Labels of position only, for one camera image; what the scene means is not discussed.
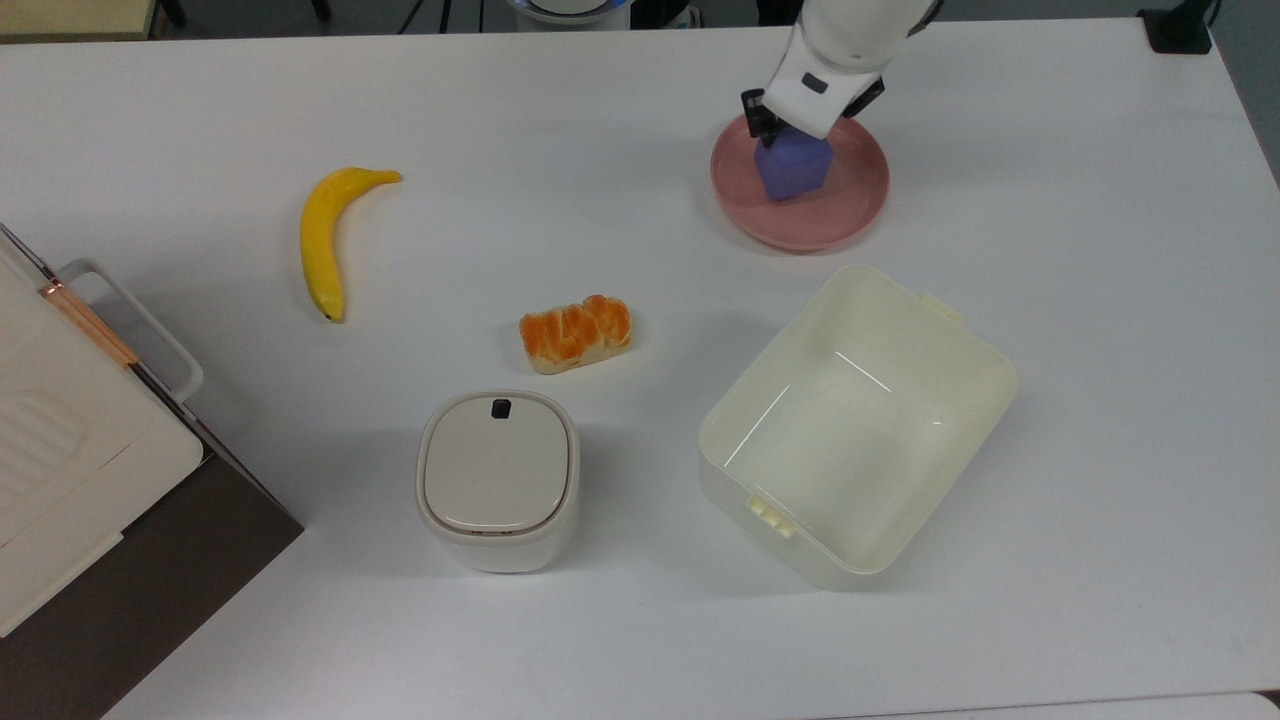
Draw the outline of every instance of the table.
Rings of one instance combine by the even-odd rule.
[[[927,712],[911,720],[1274,720],[1280,710],[1258,694],[1161,697],[1115,702],[1079,702]],[[901,719],[901,715],[874,720]]]
[[[1152,55],[1132,19],[929,28],[863,118],[893,173],[879,224],[790,256],[707,177],[785,42],[0,47],[5,222],[123,275],[205,363],[195,410],[307,527],[116,716],[823,717],[1280,685],[1280,195],[1220,58]],[[334,327],[297,217],[348,164],[404,182],[343,222]],[[695,436],[850,263],[964,313],[1021,386],[895,565],[828,593],[705,501]],[[535,375],[521,314],[598,291],[635,309],[635,347]],[[545,573],[471,573],[417,516],[422,425],[486,387],[580,428],[581,525]]]
[[[0,42],[146,40],[155,0],[6,0]]]

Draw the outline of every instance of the black button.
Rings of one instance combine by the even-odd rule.
[[[800,78],[800,82],[803,82],[805,87],[817,92],[818,95],[827,92],[827,83],[822,82],[822,79],[819,79],[818,76],[813,73],[805,73],[804,77]]]

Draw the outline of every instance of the bread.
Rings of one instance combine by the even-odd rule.
[[[520,338],[534,370],[544,375],[599,363],[631,346],[631,313],[617,297],[593,295],[581,304],[520,319]]]

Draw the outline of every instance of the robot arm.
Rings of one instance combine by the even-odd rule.
[[[924,28],[942,0],[808,0],[765,90],[742,94],[753,137],[765,146],[790,124],[827,137],[883,90],[881,72],[909,35]]]

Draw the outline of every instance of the lid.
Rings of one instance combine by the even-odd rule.
[[[471,397],[447,410],[431,430],[422,498],[431,515],[454,530],[529,530],[559,509],[568,454],[568,430],[543,402]]]

